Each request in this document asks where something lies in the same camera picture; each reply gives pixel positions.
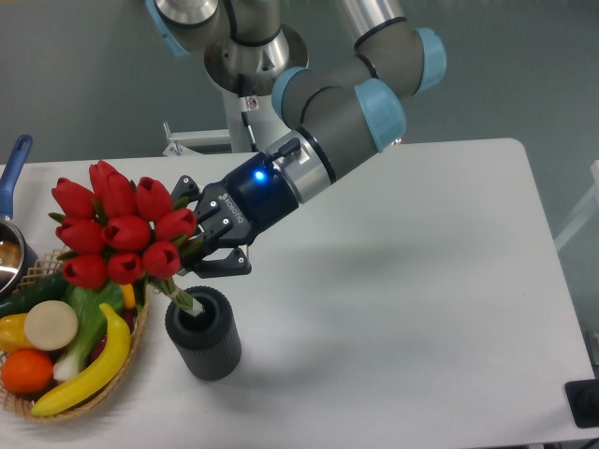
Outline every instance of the gray floor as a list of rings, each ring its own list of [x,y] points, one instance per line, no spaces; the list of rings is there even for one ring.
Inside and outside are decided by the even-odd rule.
[[[333,2],[283,3],[313,68],[353,54]],[[402,5],[448,57],[443,83],[404,102],[404,141],[518,139],[556,234],[599,159],[599,2]],[[0,163],[21,133],[36,140],[30,161],[42,162],[156,156],[163,121],[173,131],[226,127],[202,55],[173,58],[140,0],[0,3],[0,118]],[[582,330],[599,328],[598,250],[595,217],[560,254]]]

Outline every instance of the black cylindrical container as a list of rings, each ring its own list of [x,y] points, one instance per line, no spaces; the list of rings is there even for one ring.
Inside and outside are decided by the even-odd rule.
[[[217,381],[237,367],[241,341],[226,297],[210,287],[185,290],[204,307],[193,317],[174,302],[167,309],[167,333],[187,368],[199,379]]]

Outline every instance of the gripper logo text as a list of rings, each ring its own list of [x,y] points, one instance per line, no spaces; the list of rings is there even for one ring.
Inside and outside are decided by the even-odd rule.
[[[235,204],[233,202],[233,200],[231,199],[231,197],[228,194],[220,195],[220,196],[218,196],[218,199],[225,202],[226,206],[228,207],[228,209],[231,211],[231,213],[237,220],[237,223],[243,223],[243,217],[241,216],[240,212],[237,210],[237,204]]]

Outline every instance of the yellow banana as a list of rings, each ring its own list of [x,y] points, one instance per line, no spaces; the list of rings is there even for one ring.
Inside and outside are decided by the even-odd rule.
[[[89,398],[106,385],[123,367],[131,347],[129,326],[109,304],[100,304],[108,322],[106,347],[99,358],[78,376],[42,396],[31,409],[34,416],[51,416]]]

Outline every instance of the white table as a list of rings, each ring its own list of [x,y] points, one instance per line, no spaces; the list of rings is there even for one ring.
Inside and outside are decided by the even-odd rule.
[[[111,161],[172,187],[247,155]],[[58,177],[31,164],[15,223],[43,253]],[[0,413],[4,448],[471,448],[567,441],[563,385],[592,369],[525,151],[514,140],[388,149],[258,237],[249,276],[180,279],[231,301],[243,355],[194,378],[156,297],[139,357],[89,417],[41,427]]]

